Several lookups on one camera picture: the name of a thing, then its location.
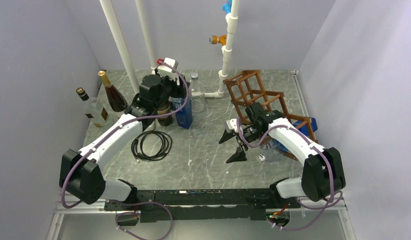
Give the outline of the blue label clear bottle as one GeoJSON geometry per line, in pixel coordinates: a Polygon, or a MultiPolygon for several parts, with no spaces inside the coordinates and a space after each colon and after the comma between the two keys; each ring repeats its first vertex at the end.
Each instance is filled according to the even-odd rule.
{"type": "Polygon", "coordinates": [[[177,125],[184,129],[189,129],[193,122],[191,99],[189,97],[173,97],[172,104],[174,111],[180,109],[175,114],[177,125]]]}

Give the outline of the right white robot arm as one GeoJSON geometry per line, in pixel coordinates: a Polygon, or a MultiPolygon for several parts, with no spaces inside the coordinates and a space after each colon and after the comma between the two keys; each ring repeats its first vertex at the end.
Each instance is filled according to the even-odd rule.
{"type": "Polygon", "coordinates": [[[257,148],[268,137],[281,143],[302,165],[302,175],[281,179],[269,189],[269,202],[276,208],[282,207],[290,198],[308,198],[313,202],[327,199],[330,203],[346,186],[340,152],[334,147],[324,147],[311,140],[294,127],[284,115],[268,111],[260,103],[245,110],[250,124],[242,127],[241,118],[225,122],[219,140],[222,144],[236,138],[238,147],[226,163],[246,161],[246,151],[257,148]]]}

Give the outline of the clear square bottle black cap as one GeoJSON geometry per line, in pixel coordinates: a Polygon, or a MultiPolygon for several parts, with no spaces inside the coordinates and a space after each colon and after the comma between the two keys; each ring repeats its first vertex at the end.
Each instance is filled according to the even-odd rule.
{"type": "MultiPolygon", "coordinates": [[[[310,118],[310,124],[303,123],[303,120],[296,120],[292,125],[306,137],[310,137],[308,125],[310,125],[311,131],[313,133],[318,130],[317,120],[314,117],[310,118]]],[[[259,163],[272,163],[277,161],[281,157],[288,157],[290,159],[293,159],[294,161],[297,161],[297,158],[282,143],[275,139],[271,139],[262,144],[259,147],[259,150],[260,153],[256,156],[256,160],[259,163]]]]}

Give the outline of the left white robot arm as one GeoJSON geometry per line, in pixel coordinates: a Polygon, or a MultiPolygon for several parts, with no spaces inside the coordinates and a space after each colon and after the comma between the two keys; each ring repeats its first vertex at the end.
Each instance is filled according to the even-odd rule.
{"type": "Polygon", "coordinates": [[[99,199],[115,200],[124,210],[137,203],[137,188],[124,180],[110,180],[103,168],[130,140],[142,134],[159,115],[158,110],[170,97],[189,96],[190,83],[178,77],[149,74],[142,79],[139,93],[117,122],[100,137],[79,150],[67,150],[61,158],[59,186],[80,202],[93,204],[99,199]]]}

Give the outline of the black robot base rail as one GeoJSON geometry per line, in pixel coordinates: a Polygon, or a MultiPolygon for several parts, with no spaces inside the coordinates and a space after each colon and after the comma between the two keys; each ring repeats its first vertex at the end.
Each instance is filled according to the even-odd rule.
{"type": "Polygon", "coordinates": [[[141,223],[169,220],[250,219],[265,221],[272,211],[298,209],[294,197],[282,198],[275,189],[138,190],[124,204],[109,201],[105,211],[138,211],[141,223]]]}

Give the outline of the small clear bottle black cap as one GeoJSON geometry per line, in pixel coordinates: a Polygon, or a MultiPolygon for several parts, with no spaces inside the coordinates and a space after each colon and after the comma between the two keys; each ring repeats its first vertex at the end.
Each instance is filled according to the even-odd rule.
{"type": "Polygon", "coordinates": [[[82,87],[77,88],[76,93],[82,100],[84,114],[94,126],[108,129],[113,125],[110,115],[97,98],[89,97],[82,87]]]}

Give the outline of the dark red wine bottle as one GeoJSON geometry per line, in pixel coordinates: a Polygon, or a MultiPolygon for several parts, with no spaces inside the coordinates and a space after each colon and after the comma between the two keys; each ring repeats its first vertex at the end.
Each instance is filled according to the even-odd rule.
{"type": "Polygon", "coordinates": [[[100,70],[97,75],[104,85],[104,89],[111,109],[116,113],[123,113],[129,106],[124,96],[112,84],[105,70],[100,70]]]}

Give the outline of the clear glass bottle silver cap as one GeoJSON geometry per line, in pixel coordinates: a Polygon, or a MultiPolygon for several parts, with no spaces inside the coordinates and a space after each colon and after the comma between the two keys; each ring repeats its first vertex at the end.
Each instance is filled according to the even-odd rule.
{"type": "Polygon", "coordinates": [[[202,112],[205,109],[205,88],[199,79],[197,72],[192,72],[190,75],[190,100],[191,110],[193,113],[202,112]]]}

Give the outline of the dark green wine bottle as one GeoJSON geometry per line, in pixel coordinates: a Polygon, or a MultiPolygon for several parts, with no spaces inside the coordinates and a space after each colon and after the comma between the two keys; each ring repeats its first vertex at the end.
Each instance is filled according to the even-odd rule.
{"type": "MultiPolygon", "coordinates": [[[[170,112],[171,112],[171,104],[169,101],[162,103],[157,109],[158,115],[166,115],[166,114],[169,114],[170,112]]],[[[172,115],[161,116],[157,119],[157,121],[161,126],[167,127],[173,123],[173,116],[172,115]]]]}

